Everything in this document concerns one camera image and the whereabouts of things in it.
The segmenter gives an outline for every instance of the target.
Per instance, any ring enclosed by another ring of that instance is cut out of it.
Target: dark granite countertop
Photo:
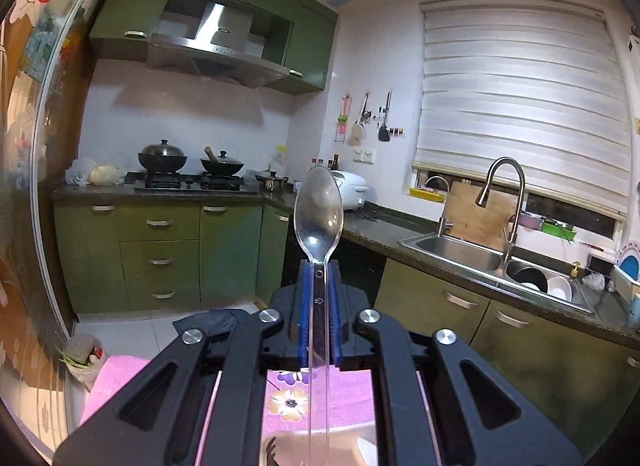
[[[190,192],[176,194],[175,192],[135,192],[132,185],[119,186],[71,186],[62,185],[57,188],[52,198],[54,202],[86,202],[93,205],[104,204],[108,201],[197,201],[204,202],[212,199],[226,201],[265,201],[288,213],[293,213],[296,196],[290,193],[273,194],[255,189],[256,194],[234,194],[230,192]],[[398,244],[398,240],[432,233],[436,224],[387,210],[375,205],[367,208],[364,213],[346,213],[342,236],[359,243],[382,255],[404,263],[414,269],[426,272],[437,278],[448,281],[464,289],[481,294],[489,299],[500,301],[514,308],[532,313],[552,322],[585,332],[640,350],[640,335],[626,325],[626,313],[622,300],[615,293],[596,292],[587,286],[579,284],[583,296],[593,306],[595,313],[586,314],[553,300],[545,299],[535,294],[511,293],[505,291],[498,283],[487,284],[480,279],[468,276],[462,270],[446,264],[429,255],[418,253]]]

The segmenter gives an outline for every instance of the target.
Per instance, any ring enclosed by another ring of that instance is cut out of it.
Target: white rice cooker
[[[332,170],[331,173],[340,190],[342,208],[345,210],[361,208],[364,204],[364,195],[369,189],[367,181],[360,175],[348,171]]]

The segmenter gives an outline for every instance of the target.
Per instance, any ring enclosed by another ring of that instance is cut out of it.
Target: clear plastic spoon
[[[327,168],[306,175],[293,213],[296,238],[311,265],[309,305],[309,458],[326,466],[329,453],[329,308],[327,263],[338,245],[344,214],[340,191]]]

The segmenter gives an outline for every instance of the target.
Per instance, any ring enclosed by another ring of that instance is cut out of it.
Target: faucet
[[[518,234],[518,220],[520,218],[520,210],[522,209],[522,203],[524,202],[524,172],[522,170],[522,166],[511,157],[500,157],[500,159],[496,159],[491,166],[489,166],[489,171],[486,174],[486,182],[484,186],[480,190],[478,194],[478,198],[476,198],[476,205],[481,208],[486,207],[486,202],[489,198],[489,192],[491,191],[491,183],[494,181],[494,175],[496,170],[502,166],[503,164],[510,164],[513,166],[518,173],[518,180],[520,181],[520,190],[518,191],[518,204],[516,206],[516,212],[513,216],[513,225],[511,226],[511,230],[508,235],[505,236],[504,249],[502,251],[502,259],[500,262],[500,266],[503,270],[506,269],[507,264],[511,259],[511,255],[513,253],[513,247],[516,244],[516,236]]]
[[[444,234],[445,229],[451,229],[453,227],[453,224],[450,222],[447,222],[446,218],[444,217],[444,210],[447,207],[447,199],[449,198],[449,192],[451,191],[451,188],[449,186],[449,182],[447,181],[447,179],[444,177],[441,177],[440,175],[434,175],[433,177],[429,177],[424,182],[424,186],[426,187],[429,181],[432,181],[434,179],[440,179],[442,182],[444,182],[447,185],[447,196],[444,197],[444,202],[442,204],[442,214],[440,215],[440,220],[438,221],[438,230],[436,231],[436,236],[441,237]]]

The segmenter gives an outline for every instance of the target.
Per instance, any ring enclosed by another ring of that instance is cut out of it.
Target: cutting board
[[[482,188],[454,182],[445,208],[446,219],[453,223],[448,234],[452,237],[478,243],[502,251],[507,221],[516,211],[516,195],[492,190],[485,208],[476,206],[476,197]]]

